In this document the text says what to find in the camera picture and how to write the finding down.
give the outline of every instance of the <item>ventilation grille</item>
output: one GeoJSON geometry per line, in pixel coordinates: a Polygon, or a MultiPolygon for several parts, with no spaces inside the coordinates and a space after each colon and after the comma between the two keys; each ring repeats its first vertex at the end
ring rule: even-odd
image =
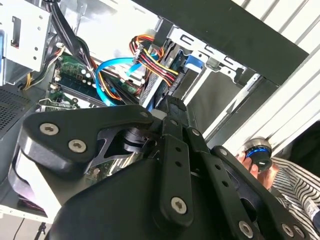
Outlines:
{"type": "Polygon", "coordinates": [[[18,120],[15,118],[24,114],[29,103],[25,97],[0,89],[0,131],[9,129],[18,120]]]}

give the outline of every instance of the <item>silver screw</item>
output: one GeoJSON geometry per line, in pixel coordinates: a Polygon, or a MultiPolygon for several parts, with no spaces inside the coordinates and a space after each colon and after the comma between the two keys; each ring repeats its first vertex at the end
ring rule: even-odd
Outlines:
{"type": "Polygon", "coordinates": [[[40,125],[40,131],[45,135],[53,136],[59,132],[59,128],[52,123],[43,123],[40,125]]]}
{"type": "Polygon", "coordinates": [[[248,223],[245,221],[240,221],[239,222],[239,228],[241,232],[248,238],[252,239],[254,237],[254,232],[252,231],[251,227],[249,226],[248,223]]]}
{"type": "Polygon", "coordinates": [[[292,237],[292,238],[294,237],[294,232],[291,230],[291,228],[288,225],[282,223],[282,229],[286,234],[288,234],[289,237],[292,237]]]}
{"type": "Polygon", "coordinates": [[[185,214],[187,212],[187,205],[180,197],[173,197],[171,199],[171,207],[178,213],[178,214],[185,214]]]}
{"type": "Polygon", "coordinates": [[[87,145],[79,139],[71,140],[68,146],[72,152],[75,152],[78,154],[83,153],[87,149],[87,145]]]}
{"type": "Polygon", "coordinates": [[[228,155],[228,153],[227,153],[227,151],[226,150],[224,150],[224,149],[219,149],[219,151],[220,151],[220,153],[222,153],[223,155],[225,155],[225,156],[227,156],[228,155]]]}
{"type": "Polygon", "coordinates": [[[194,135],[200,136],[200,132],[198,132],[197,130],[192,129],[192,132],[193,132],[194,135]]]}
{"type": "Polygon", "coordinates": [[[296,232],[303,238],[305,238],[305,234],[304,232],[296,225],[293,225],[294,229],[296,230],[296,232]]]}
{"type": "Polygon", "coordinates": [[[170,122],[173,123],[174,125],[178,126],[178,123],[175,120],[171,119],[170,122]]]}
{"type": "Polygon", "coordinates": [[[144,111],[140,112],[140,114],[141,114],[142,116],[144,116],[145,118],[147,118],[147,117],[148,117],[148,114],[147,114],[147,113],[145,113],[144,111]]]}

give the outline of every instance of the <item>striped shirt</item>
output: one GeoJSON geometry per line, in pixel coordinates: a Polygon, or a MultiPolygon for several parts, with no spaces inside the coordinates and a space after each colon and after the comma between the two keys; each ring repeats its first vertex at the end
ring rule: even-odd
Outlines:
{"type": "Polygon", "coordinates": [[[272,160],[279,172],[271,193],[304,226],[311,239],[320,240],[320,178],[288,160],[272,160]]]}

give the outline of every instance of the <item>black mechanical arm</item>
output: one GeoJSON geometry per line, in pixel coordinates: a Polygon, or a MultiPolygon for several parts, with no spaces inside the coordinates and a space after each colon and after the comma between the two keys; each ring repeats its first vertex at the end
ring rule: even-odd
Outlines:
{"type": "Polygon", "coordinates": [[[161,109],[163,119],[124,105],[43,112],[24,121],[21,153],[66,181],[114,155],[143,154],[71,197],[48,240],[310,239],[227,149],[208,149],[188,126],[180,100],[167,98],[161,109]]]}

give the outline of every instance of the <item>hand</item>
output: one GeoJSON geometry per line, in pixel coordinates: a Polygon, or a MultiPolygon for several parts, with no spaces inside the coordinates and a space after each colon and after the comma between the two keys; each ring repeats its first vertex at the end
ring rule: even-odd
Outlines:
{"type": "MultiPolygon", "coordinates": [[[[246,154],[244,152],[240,152],[237,156],[235,156],[236,159],[249,171],[252,160],[250,157],[246,158],[246,154]]],[[[272,164],[272,166],[263,172],[258,172],[258,166],[256,164],[253,164],[250,173],[258,179],[258,181],[267,189],[269,190],[274,183],[274,180],[276,178],[276,175],[279,171],[279,168],[277,165],[272,164]]]]}

